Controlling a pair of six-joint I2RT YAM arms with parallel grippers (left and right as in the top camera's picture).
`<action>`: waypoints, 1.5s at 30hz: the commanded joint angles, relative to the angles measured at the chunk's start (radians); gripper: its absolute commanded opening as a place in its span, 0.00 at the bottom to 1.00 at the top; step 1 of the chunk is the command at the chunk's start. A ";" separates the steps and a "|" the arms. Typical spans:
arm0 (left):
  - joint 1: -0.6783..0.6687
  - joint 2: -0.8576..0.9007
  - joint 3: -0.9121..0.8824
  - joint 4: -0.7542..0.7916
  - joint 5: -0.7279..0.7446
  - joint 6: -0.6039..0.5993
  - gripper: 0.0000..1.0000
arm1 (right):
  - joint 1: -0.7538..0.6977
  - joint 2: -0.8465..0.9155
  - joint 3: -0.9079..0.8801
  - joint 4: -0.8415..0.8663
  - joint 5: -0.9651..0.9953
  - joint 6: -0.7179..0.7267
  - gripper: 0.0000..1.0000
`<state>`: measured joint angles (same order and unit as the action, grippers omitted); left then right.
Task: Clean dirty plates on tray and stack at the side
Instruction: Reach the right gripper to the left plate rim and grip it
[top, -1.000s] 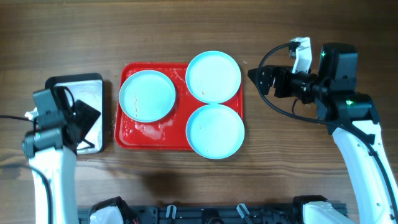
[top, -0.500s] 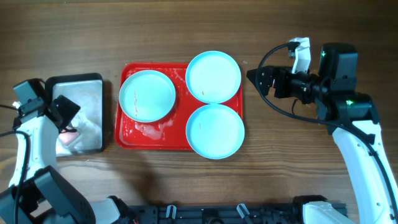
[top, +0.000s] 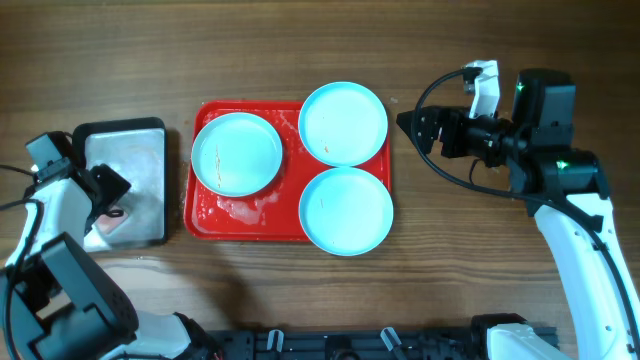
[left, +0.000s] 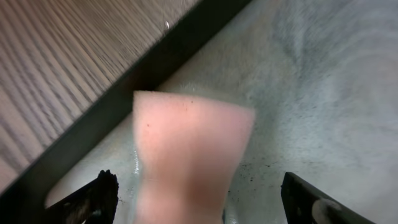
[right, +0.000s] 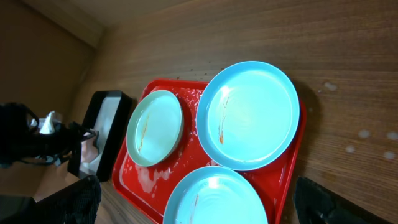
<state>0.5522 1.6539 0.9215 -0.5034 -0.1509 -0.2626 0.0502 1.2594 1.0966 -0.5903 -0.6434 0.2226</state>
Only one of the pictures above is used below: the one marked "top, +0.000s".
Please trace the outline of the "pale green plate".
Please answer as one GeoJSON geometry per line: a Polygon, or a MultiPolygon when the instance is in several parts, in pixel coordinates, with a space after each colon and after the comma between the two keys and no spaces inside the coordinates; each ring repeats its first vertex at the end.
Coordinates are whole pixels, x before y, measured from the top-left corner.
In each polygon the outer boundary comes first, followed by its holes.
{"type": "Polygon", "coordinates": [[[244,197],[271,183],[283,157],[282,141],[269,122],[254,114],[233,112],[199,131],[191,164],[196,178],[210,191],[244,197]]]}

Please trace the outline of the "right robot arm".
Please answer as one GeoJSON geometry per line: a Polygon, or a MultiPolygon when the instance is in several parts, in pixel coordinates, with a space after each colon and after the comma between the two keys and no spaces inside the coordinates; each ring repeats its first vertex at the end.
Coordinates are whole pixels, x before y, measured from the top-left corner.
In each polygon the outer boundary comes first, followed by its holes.
{"type": "Polygon", "coordinates": [[[561,277],[579,353],[596,359],[639,356],[639,297],[616,237],[613,204],[596,155],[572,147],[576,86],[567,73],[526,69],[511,119],[496,113],[498,75],[471,63],[430,84],[396,122],[422,160],[463,188],[520,200],[545,238],[561,277]],[[509,170],[509,190],[478,185],[430,158],[473,157],[509,170]]]}

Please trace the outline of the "pink sponge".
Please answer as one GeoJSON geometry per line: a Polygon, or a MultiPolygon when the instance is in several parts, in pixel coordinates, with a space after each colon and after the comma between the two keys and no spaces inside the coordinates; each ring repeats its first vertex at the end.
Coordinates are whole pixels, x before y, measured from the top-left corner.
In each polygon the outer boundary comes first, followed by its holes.
{"type": "Polygon", "coordinates": [[[120,218],[109,218],[104,216],[104,214],[100,215],[96,222],[94,223],[95,228],[102,235],[111,234],[118,226],[120,226],[126,219],[128,218],[128,214],[124,210],[124,216],[120,218]]]}

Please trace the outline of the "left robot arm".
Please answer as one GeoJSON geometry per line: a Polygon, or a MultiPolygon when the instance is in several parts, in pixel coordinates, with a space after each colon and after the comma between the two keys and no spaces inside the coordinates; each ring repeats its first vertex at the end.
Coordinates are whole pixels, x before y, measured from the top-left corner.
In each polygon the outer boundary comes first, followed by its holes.
{"type": "Polygon", "coordinates": [[[24,232],[1,271],[1,327],[13,359],[219,359],[180,313],[137,312],[81,244],[129,183],[106,165],[50,162],[21,199],[24,232]]]}

